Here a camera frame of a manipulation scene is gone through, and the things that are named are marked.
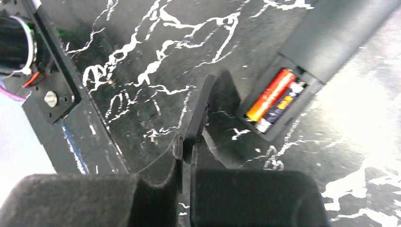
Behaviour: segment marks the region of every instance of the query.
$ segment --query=blue battery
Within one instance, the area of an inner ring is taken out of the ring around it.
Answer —
[[[293,82],[276,101],[274,106],[255,124],[255,128],[265,133],[298,98],[304,88],[304,82]]]

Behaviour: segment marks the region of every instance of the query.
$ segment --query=blue edge strip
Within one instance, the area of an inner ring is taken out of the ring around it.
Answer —
[[[68,141],[70,142],[72,149],[74,151],[74,154],[78,157],[79,162],[82,165],[83,170],[85,171],[85,174],[89,174],[89,170],[87,168],[87,165],[85,164],[84,160],[82,159],[81,154],[79,153],[77,146],[74,143],[74,140],[72,139],[71,133],[70,131],[68,131],[67,129],[67,125],[65,124],[65,122],[62,123],[62,127],[65,129],[65,135],[67,136]]]

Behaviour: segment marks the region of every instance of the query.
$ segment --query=orange battery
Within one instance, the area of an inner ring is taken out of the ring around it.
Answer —
[[[282,69],[248,112],[246,112],[246,116],[254,122],[259,121],[295,79],[296,76],[292,71]]]

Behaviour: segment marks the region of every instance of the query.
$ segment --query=black mounting bracket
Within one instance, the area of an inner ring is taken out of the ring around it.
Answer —
[[[38,44],[43,43],[43,52],[47,49],[52,60],[37,60],[38,65],[51,65],[43,72],[46,79],[32,87],[32,95],[36,98],[45,119],[54,124],[65,117],[81,101],[81,97],[72,79],[74,74],[78,77],[73,64],[61,49],[58,32],[38,2],[24,0],[23,4],[35,26],[35,32],[39,34],[36,36]]]

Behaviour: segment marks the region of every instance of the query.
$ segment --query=metal screw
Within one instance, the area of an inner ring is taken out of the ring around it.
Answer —
[[[46,93],[46,96],[44,97],[44,101],[50,106],[50,107],[55,107],[58,103],[58,98],[56,93],[53,91],[48,91]]]

